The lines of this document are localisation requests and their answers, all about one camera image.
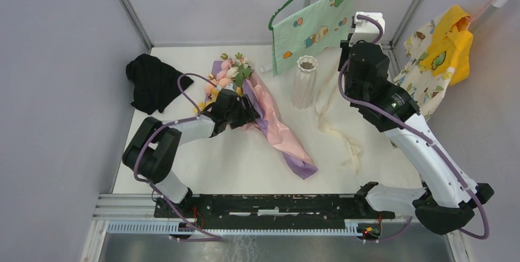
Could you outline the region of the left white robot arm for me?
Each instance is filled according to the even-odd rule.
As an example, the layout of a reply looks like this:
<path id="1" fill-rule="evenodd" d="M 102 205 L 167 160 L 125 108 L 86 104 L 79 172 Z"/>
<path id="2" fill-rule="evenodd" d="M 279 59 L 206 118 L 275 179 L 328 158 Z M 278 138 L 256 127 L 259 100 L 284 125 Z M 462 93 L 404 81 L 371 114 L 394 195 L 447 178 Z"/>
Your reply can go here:
<path id="1" fill-rule="evenodd" d="M 186 217 L 193 209 L 187 197 L 192 191 L 172 171 L 179 146 L 215 137 L 226 128 L 236 129 L 259 118 L 247 95 L 224 89 L 195 117 L 170 122 L 147 117 L 126 147 L 122 163 L 133 171 L 137 181 L 149 184 L 170 201 L 172 213 Z"/>

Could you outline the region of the pink purple flower bouquet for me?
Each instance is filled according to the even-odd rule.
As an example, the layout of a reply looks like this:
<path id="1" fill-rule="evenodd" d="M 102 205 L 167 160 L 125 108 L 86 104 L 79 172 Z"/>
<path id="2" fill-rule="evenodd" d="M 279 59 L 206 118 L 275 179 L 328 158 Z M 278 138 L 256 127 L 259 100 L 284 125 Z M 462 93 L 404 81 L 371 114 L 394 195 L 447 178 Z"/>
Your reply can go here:
<path id="1" fill-rule="evenodd" d="M 215 102 L 217 89 L 213 84 L 227 87 L 233 85 L 236 77 L 228 77 L 230 70 L 238 70 L 239 66 L 250 66 L 250 61 L 241 56 L 231 58 L 223 54 L 220 60 L 214 61 L 208 79 L 211 81 L 205 86 L 205 100 L 198 104 L 206 107 Z M 302 144 L 294 133 L 280 121 L 277 104 L 265 83 L 255 72 L 252 72 L 239 87 L 239 93 L 248 96 L 254 109 L 260 117 L 253 123 L 244 126 L 244 129 L 255 127 L 258 129 L 269 144 L 277 149 L 287 166 L 295 175 L 305 180 L 317 173 L 318 168 L 310 155 L 305 151 Z"/>

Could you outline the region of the black cloth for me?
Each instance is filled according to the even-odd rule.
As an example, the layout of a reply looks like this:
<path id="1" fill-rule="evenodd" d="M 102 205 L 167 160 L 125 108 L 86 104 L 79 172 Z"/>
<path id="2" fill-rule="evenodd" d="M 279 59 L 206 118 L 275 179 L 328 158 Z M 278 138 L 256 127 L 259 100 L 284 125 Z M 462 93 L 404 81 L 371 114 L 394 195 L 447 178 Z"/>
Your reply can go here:
<path id="1" fill-rule="evenodd" d="M 134 85 L 131 105 L 146 114 L 163 113 L 166 107 L 194 81 L 159 58 L 141 54 L 126 65 L 126 76 Z"/>

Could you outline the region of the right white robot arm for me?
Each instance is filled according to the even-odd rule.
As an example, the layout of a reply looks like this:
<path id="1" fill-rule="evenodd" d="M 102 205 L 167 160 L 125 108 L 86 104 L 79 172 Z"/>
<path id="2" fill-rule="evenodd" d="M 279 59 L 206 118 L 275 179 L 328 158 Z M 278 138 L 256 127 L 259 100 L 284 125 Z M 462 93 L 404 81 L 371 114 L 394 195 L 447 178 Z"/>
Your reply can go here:
<path id="1" fill-rule="evenodd" d="M 414 189 L 370 182 L 360 189 L 355 212 L 362 218 L 377 211 L 412 217 L 439 235 L 464 233 L 479 214 L 484 228 L 479 238 L 487 238 L 489 222 L 483 206 L 494 195 L 493 188 L 463 172 L 433 135 L 417 102 L 389 81 L 389 58 L 379 45 L 364 41 L 350 45 L 343 40 L 340 48 L 340 94 L 402 151 L 423 182 Z"/>

